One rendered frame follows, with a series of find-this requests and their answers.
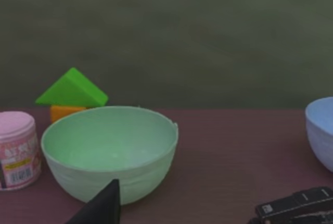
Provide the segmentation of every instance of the orange block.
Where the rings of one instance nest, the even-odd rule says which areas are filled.
[[[50,108],[51,122],[59,120],[62,117],[68,116],[72,113],[83,111],[87,108],[85,107],[71,107],[71,106],[57,106],[52,105]]]

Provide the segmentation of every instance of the triangular prism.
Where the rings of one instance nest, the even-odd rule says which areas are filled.
[[[77,69],[71,68],[49,87],[37,100],[37,104],[101,107],[108,96]]]
[[[119,224],[119,180],[113,180],[66,224]]]

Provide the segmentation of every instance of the black pointed object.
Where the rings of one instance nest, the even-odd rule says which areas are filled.
[[[112,180],[65,224],[119,224],[119,180]]]

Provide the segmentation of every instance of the dark green wall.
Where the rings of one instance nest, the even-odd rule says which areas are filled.
[[[111,104],[304,107],[333,94],[332,0],[0,0],[1,106],[70,67]]]

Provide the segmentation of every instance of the bowl rim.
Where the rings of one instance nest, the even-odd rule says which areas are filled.
[[[71,117],[74,117],[75,115],[79,115],[79,114],[85,114],[87,111],[97,111],[97,110],[102,110],[102,109],[106,109],[106,108],[123,108],[123,109],[134,109],[134,110],[140,110],[140,111],[145,111],[145,112],[149,112],[149,113],[153,113],[157,116],[160,116],[162,118],[164,118],[165,120],[167,120],[171,126],[174,126],[175,128],[175,131],[176,131],[176,137],[175,137],[175,141],[174,143],[164,152],[162,153],[160,156],[152,159],[152,160],[149,160],[149,161],[146,161],[145,163],[141,163],[140,165],[137,165],[137,166],[130,166],[130,167],[127,167],[127,168],[123,168],[123,169],[84,169],[84,168],[80,168],[80,167],[77,167],[77,166],[73,166],[73,165],[67,165],[67,164],[63,164],[62,162],[60,162],[59,160],[57,160],[56,158],[52,157],[45,149],[45,145],[44,145],[44,142],[45,142],[45,137],[46,135],[48,134],[48,132],[50,131],[51,128],[53,128],[57,123],[63,121],[63,120],[66,120],[68,118],[71,118]],[[143,167],[146,167],[146,166],[149,166],[153,163],[155,163],[156,161],[158,160],[161,160],[162,158],[166,157],[166,155],[168,155],[170,152],[172,152],[173,149],[175,149],[175,147],[177,146],[178,144],[178,139],[179,139],[179,129],[178,129],[178,124],[176,122],[173,122],[171,119],[169,119],[167,116],[159,113],[159,112],[156,112],[154,110],[151,110],[151,109],[147,109],[147,108],[141,108],[141,107],[135,107],[135,106],[117,106],[117,105],[114,105],[114,106],[103,106],[103,107],[96,107],[96,108],[90,108],[90,109],[86,109],[86,110],[83,110],[83,111],[79,111],[79,112],[76,112],[76,113],[73,113],[73,114],[70,114],[68,116],[65,116],[61,119],[59,119],[58,121],[52,123],[50,126],[47,127],[47,129],[44,131],[42,137],[41,137],[41,149],[42,149],[42,152],[43,154],[45,155],[45,158],[48,160],[51,160],[52,162],[60,165],[60,166],[63,166],[63,167],[66,167],[66,168],[69,168],[69,169],[73,169],[73,170],[76,170],[76,171],[82,171],[82,172],[95,172],[95,173],[102,173],[102,172],[128,172],[130,170],[134,170],[134,169],[138,169],[138,168],[143,168]]]
[[[314,100],[312,102],[310,102],[306,108],[305,108],[305,117],[306,119],[311,123],[313,124],[314,126],[316,126],[317,128],[319,128],[321,131],[325,132],[325,133],[328,133],[330,135],[333,135],[333,131],[327,131],[326,129],[324,129],[322,126],[320,126],[319,124],[317,124],[315,121],[312,120],[312,118],[309,116],[309,108],[318,103],[318,102],[321,102],[321,101],[329,101],[329,100],[332,100],[332,103],[333,103],[333,96],[327,96],[327,97],[323,97],[323,98],[319,98],[317,100]]]

